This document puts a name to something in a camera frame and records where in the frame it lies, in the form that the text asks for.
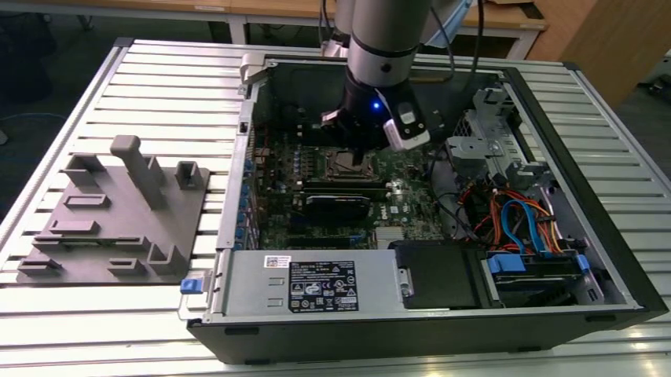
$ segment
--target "barcode sticker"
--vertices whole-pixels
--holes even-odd
[[[291,255],[267,255],[263,259],[263,267],[267,269],[288,269]]]

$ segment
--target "aluminum extrusion table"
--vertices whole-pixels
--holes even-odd
[[[0,226],[0,375],[180,375],[274,372],[287,375],[573,376],[671,374],[671,315],[623,331],[591,334],[535,353],[279,364],[224,365],[191,337],[202,295],[179,287],[14,287],[32,234],[50,218],[68,180],[74,152],[107,164],[116,134],[143,139],[162,166],[195,159],[207,167],[207,202],[191,270],[214,266],[230,152],[243,97],[240,57],[250,51],[316,55],[315,49],[124,40],[115,46],[71,118]],[[420,56],[420,61],[446,62]],[[470,59],[458,59],[470,64]],[[558,63],[483,60],[515,66],[555,124],[645,270],[671,305],[671,184],[579,71]],[[539,155],[529,129],[531,150]]]

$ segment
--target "wire bundle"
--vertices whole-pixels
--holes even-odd
[[[498,197],[505,196],[509,201],[503,206],[498,202]],[[509,211],[511,208],[522,208],[525,210],[525,215],[527,216],[531,243],[537,252],[550,252],[553,254],[561,254],[561,246],[557,240],[557,221],[551,216],[551,213],[542,207],[542,205],[534,199],[526,198],[523,194],[515,192],[510,189],[497,190],[493,193],[493,198],[490,199],[490,218],[493,219],[494,227],[494,241],[495,245],[502,242],[503,235],[513,243],[507,243],[502,246],[503,250],[518,250],[521,253],[526,251],[526,247],[522,241],[517,238],[514,231],[509,228]],[[550,224],[538,221],[541,216],[547,217]]]

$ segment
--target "wooden table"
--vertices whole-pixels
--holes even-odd
[[[319,0],[0,0],[0,10],[16,12],[66,13],[87,16],[160,18],[228,22],[232,43],[247,44],[248,24],[290,24],[316,26]],[[328,0],[330,16],[336,2]],[[507,58],[523,60],[545,20],[530,19],[517,5],[486,4],[485,35],[514,38]],[[478,33],[478,10],[471,9],[460,35]]]

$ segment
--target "warning label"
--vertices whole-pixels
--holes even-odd
[[[291,262],[290,310],[294,313],[359,310],[355,262]]]

